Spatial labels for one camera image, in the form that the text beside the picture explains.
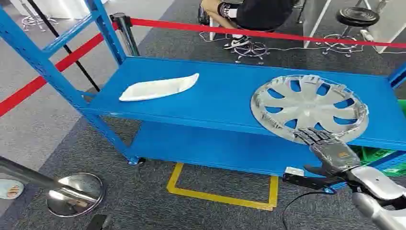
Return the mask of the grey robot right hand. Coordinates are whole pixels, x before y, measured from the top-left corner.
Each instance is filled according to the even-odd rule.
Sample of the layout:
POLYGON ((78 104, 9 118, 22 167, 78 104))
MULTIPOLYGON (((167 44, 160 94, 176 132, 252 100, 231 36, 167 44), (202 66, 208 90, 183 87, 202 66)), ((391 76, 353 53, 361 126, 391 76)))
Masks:
POLYGON ((300 128, 293 133, 295 138, 307 144, 322 162, 320 167, 304 165, 304 168, 313 174, 332 177, 360 166, 358 155, 345 142, 325 130, 310 127, 300 128))

